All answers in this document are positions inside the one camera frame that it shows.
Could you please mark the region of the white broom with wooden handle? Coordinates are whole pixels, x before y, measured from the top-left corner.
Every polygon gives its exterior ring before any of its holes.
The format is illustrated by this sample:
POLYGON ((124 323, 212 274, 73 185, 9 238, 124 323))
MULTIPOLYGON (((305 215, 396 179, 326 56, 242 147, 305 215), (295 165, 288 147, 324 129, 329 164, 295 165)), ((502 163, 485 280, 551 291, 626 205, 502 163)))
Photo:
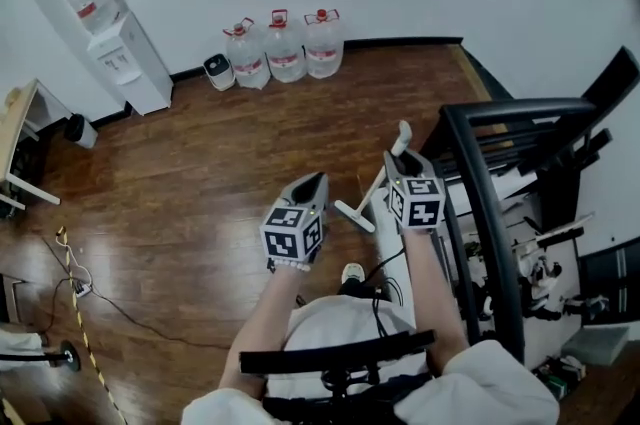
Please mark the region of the white broom with wooden handle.
MULTIPOLYGON (((399 156, 403 151, 407 149, 411 139, 411 126, 407 121, 401 120, 399 122, 399 134, 391 148, 391 154, 394 156, 399 156)), ((376 230, 376 226, 370 220, 363 216, 363 212, 371 201, 373 194, 383 184, 385 179, 386 169, 385 166, 382 166, 357 208, 352 208, 342 200, 336 200, 334 202, 335 209, 347 219, 354 222, 366 233, 374 233, 376 230)))

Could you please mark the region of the person's right forearm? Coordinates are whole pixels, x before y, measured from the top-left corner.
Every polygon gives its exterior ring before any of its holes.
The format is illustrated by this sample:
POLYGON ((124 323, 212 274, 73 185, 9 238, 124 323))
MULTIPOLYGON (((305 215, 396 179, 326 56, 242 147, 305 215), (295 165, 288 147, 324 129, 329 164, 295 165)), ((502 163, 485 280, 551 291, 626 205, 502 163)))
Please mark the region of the person's right forearm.
POLYGON ((431 368, 441 375, 449 361, 469 347, 461 315, 425 230, 403 230, 405 257, 410 278, 416 330, 433 330, 429 350, 431 368))

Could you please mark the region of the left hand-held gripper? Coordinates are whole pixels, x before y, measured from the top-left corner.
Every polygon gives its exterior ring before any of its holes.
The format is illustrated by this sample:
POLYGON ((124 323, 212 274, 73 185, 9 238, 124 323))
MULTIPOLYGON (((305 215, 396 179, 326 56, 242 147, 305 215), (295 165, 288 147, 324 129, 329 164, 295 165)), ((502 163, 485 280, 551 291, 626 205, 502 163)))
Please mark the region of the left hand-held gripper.
POLYGON ((295 206, 308 201, 306 174, 286 185, 279 198, 287 204, 274 204, 260 225, 265 256, 274 264, 313 264, 325 236, 325 209, 329 199, 329 177, 322 173, 318 184, 318 210, 295 206))

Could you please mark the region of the black cabinet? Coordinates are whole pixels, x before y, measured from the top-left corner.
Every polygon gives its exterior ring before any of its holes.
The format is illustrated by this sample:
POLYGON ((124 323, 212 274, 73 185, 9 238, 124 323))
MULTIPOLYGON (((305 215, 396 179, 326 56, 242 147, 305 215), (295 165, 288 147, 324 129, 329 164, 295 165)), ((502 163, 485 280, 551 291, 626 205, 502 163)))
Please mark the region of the black cabinet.
POLYGON ((584 297, 606 297, 609 307, 586 325, 640 321, 640 237, 579 258, 580 291, 584 297))

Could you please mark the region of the grey box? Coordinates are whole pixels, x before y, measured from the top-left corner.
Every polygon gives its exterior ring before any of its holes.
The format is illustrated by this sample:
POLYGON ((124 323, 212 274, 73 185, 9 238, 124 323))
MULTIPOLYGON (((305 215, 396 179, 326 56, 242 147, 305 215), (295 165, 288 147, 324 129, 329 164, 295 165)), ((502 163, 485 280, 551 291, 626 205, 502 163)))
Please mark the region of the grey box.
POLYGON ((582 364, 611 366, 628 342, 627 327, 582 328, 562 347, 563 356, 582 364))

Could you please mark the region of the black staircase post and treads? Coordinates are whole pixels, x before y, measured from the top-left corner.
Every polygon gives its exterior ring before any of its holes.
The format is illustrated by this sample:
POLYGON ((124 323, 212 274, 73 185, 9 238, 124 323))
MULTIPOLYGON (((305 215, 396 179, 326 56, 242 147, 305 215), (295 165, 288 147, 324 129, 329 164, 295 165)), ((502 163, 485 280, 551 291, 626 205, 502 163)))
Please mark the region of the black staircase post and treads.
POLYGON ((640 84, 640 63, 621 47, 611 62, 580 97, 541 98, 536 118, 552 118, 553 129, 537 139, 517 166, 524 176, 554 166, 582 170, 599 160, 599 151, 612 140, 607 129, 593 130, 640 84))

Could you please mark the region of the person's left forearm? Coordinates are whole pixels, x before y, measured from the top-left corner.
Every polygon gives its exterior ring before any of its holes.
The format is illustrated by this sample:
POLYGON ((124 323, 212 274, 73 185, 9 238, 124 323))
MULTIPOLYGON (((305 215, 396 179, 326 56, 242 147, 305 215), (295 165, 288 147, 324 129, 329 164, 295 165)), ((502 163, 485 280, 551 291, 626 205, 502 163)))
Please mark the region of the person's left forearm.
POLYGON ((254 399, 262 397, 265 379, 242 373, 240 354, 282 349, 297 295, 306 275, 307 272, 291 266, 279 265, 276 268, 249 319, 231 344, 219 389, 239 390, 254 399))

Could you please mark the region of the person's white shoe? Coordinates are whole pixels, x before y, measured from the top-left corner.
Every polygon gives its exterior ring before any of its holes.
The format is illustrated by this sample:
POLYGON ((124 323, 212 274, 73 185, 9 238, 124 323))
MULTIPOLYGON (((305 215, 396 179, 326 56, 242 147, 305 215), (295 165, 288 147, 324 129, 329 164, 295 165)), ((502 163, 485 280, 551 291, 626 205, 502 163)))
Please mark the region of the person's white shoe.
POLYGON ((341 284, 345 285, 347 283, 362 283, 365 279, 365 271, 362 265, 359 263, 347 263, 342 271, 341 275, 341 284))

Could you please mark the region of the white water dispenser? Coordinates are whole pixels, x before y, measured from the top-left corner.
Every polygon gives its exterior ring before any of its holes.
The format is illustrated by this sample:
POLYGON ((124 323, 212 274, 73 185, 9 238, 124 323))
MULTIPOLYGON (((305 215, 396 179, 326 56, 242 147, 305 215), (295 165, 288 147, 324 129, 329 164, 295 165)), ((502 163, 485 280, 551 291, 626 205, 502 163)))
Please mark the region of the white water dispenser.
POLYGON ((171 106, 171 77, 131 12, 93 36, 87 52, 139 115, 171 106))

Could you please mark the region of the clear water jug red cap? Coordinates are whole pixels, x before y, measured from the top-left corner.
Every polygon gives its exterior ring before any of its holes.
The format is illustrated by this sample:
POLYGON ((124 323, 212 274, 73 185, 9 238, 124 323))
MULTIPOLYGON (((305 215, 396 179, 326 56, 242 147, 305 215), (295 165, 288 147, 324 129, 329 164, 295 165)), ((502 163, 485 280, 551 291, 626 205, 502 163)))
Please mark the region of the clear water jug red cap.
POLYGON ((336 74, 344 52, 344 36, 336 9, 318 9, 304 16, 305 54, 308 74, 325 79, 336 74))
POLYGON ((265 53, 272 76, 293 83, 306 74, 306 59, 299 28, 288 19, 287 9, 274 9, 265 39, 265 53))
POLYGON ((271 72, 261 36, 254 25, 252 19, 245 17, 223 33, 227 36, 227 58, 238 85, 261 90, 269 82, 271 72))

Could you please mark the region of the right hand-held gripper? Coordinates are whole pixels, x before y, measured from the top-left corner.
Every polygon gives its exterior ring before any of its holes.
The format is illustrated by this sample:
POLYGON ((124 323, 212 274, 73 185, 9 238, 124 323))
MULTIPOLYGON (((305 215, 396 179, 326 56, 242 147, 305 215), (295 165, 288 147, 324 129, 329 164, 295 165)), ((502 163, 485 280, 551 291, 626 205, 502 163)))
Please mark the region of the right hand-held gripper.
POLYGON ((389 181, 388 210, 402 229, 433 230, 443 220, 445 194, 433 164, 420 153, 408 149, 408 174, 403 178, 403 163, 391 151, 383 154, 389 181))

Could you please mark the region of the light wooden desk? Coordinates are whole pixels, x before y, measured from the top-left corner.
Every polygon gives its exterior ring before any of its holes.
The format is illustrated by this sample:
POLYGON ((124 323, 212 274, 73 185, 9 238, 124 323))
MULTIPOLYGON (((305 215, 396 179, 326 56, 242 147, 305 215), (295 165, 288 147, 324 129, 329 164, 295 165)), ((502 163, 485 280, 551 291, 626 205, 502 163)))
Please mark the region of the light wooden desk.
POLYGON ((72 115, 72 112, 38 79, 33 79, 24 87, 14 88, 8 93, 9 101, 5 104, 4 114, 0 114, 0 186, 3 183, 14 185, 28 194, 59 206, 61 200, 58 197, 28 183, 11 172, 20 135, 24 133, 35 141, 39 140, 33 127, 27 121, 29 109, 38 91, 44 93, 44 96, 62 111, 63 118, 68 119, 72 115))

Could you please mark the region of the white and black machine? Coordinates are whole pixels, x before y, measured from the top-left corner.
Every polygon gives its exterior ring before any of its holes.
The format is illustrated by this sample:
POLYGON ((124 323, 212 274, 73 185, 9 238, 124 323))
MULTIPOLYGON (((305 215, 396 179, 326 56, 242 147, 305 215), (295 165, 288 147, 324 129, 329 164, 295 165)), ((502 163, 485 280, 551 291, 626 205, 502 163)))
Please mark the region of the white and black machine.
POLYGON ((548 309, 547 303, 563 272, 561 264, 557 261, 549 263, 545 254, 534 253, 518 255, 517 264, 523 317, 559 321, 562 312, 548 309))

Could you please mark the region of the person's white shirt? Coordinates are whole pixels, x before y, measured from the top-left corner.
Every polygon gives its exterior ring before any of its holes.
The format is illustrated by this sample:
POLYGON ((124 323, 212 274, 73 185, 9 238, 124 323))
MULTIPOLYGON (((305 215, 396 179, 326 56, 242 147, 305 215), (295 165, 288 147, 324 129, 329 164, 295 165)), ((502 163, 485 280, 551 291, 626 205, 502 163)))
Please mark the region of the person's white shirt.
MULTIPOLYGON (((376 325, 389 333, 410 332, 401 307, 348 296, 319 298, 294 311, 288 350, 320 348, 374 339, 376 325)), ((454 356, 442 376, 419 387, 394 408, 406 425, 556 425, 559 404, 529 370, 495 340, 481 341, 454 356)), ((278 425, 255 399, 220 389, 192 401, 181 425, 278 425)))

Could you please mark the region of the yellow and black striped tape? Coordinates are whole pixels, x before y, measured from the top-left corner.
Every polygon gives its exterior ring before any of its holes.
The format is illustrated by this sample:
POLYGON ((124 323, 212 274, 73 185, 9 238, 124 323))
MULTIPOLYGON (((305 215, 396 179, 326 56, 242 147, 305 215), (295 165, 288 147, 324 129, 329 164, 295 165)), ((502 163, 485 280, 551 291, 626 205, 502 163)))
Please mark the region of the yellow and black striped tape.
POLYGON ((69 280, 69 284, 71 287, 71 299, 72 299, 72 306, 75 312, 75 316, 76 316, 76 320, 78 323, 78 327, 79 327, 79 331, 81 333, 82 336, 82 341, 85 347, 85 350, 88 354, 90 363, 94 369, 94 372, 102 386, 102 388, 105 390, 107 397, 109 399, 109 401, 111 402, 111 405, 113 406, 113 408, 115 409, 116 414, 119 417, 120 423, 121 425, 129 425, 124 413, 122 412, 122 410, 120 409, 119 405, 117 404, 115 397, 111 391, 111 389, 109 388, 106 379, 104 378, 103 372, 97 362, 97 359, 94 355, 94 352, 92 350, 87 332, 86 332, 86 328, 84 326, 84 322, 83 322, 83 318, 82 318, 82 314, 79 308, 79 304, 78 301, 80 299, 79 294, 82 292, 81 286, 84 286, 86 289, 91 290, 93 288, 93 279, 92 279, 92 275, 91 273, 88 271, 88 269, 84 266, 81 266, 77 263, 77 260, 75 259, 75 255, 73 254, 73 250, 69 244, 69 240, 68 240, 68 234, 67 234, 67 229, 62 226, 59 228, 59 230, 56 232, 55 235, 55 242, 59 247, 62 247, 64 250, 64 265, 65 265, 65 271, 67 273, 67 277, 69 280), (76 275, 74 274, 74 270, 73 268, 79 268, 81 271, 84 271, 85 274, 89 277, 89 281, 88 282, 83 282, 80 279, 78 279, 76 277, 76 275))

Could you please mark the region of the black metal stair railing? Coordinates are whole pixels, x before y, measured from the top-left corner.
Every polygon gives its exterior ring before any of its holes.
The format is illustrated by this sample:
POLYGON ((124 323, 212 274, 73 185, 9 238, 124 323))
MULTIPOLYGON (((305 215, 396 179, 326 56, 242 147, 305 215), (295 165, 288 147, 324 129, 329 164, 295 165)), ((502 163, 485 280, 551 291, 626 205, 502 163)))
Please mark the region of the black metal stair railing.
POLYGON ((594 104, 582 98, 544 98, 445 105, 440 111, 483 248, 495 305, 496 334, 503 347, 520 362, 524 360, 525 337, 516 263, 499 199, 473 128, 590 114, 595 110, 594 104))

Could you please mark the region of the white board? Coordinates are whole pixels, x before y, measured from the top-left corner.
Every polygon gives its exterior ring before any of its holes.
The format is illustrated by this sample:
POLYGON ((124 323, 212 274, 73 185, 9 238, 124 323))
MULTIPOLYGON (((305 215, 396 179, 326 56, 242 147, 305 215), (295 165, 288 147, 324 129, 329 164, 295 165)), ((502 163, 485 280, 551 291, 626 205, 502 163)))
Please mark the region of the white board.
POLYGON ((592 220, 594 218, 594 216, 595 216, 595 213, 594 212, 590 212, 590 213, 588 213, 586 215, 583 215, 583 216, 579 217, 577 220, 575 220, 575 221, 573 221, 571 223, 568 223, 568 224, 565 224, 563 226, 560 226, 560 227, 557 227, 555 229, 552 229, 552 230, 550 230, 550 231, 548 231, 548 232, 546 232, 544 234, 537 235, 535 237, 535 241, 537 243, 540 243, 540 242, 542 242, 544 240, 547 240, 547 239, 549 239, 551 237, 554 237, 554 236, 557 236, 557 235, 560 235, 560 234, 564 234, 564 233, 570 232, 572 230, 579 229, 584 224, 586 224, 587 222, 592 220))

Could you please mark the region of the black round base stand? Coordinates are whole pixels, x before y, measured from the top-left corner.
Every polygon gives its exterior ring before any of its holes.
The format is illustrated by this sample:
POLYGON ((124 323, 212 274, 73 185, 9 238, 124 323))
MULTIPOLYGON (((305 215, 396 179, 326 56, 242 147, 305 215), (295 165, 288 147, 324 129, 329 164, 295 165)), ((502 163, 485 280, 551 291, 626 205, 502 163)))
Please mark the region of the black round base stand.
POLYGON ((63 341, 58 351, 45 354, 0 353, 0 361, 23 363, 47 362, 53 363, 56 367, 66 366, 72 372, 79 372, 81 370, 80 357, 73 344, 69 341, 63 341))

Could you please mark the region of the small white appliance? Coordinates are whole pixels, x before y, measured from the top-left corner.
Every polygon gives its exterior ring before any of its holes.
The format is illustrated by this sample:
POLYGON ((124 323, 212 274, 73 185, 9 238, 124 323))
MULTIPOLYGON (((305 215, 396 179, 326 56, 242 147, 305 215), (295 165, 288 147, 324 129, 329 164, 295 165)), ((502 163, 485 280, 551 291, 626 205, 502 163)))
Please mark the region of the small white appliance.
POLYGON ((209 57, 204 61, 203 68, 216 90, 224 92, 234 86, 235 74, 224 54, 219 53, 209 57))

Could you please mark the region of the black chest harness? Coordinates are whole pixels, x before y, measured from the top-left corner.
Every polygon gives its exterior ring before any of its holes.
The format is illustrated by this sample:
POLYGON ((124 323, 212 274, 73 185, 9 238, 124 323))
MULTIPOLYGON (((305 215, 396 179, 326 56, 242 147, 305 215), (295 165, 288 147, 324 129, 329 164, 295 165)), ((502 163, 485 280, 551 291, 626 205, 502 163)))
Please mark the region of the black chest harness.
POLYGON ((324 348, 242 352, 243 374, 275 375, 315 373, 327 397, 266 397, 263 407, 274 418, 292 425, 406 425, 394 407, 431 379, 428 372, 395 376, 381 381, 380 365, 424 353, 435 342, 432 330, 324 348))

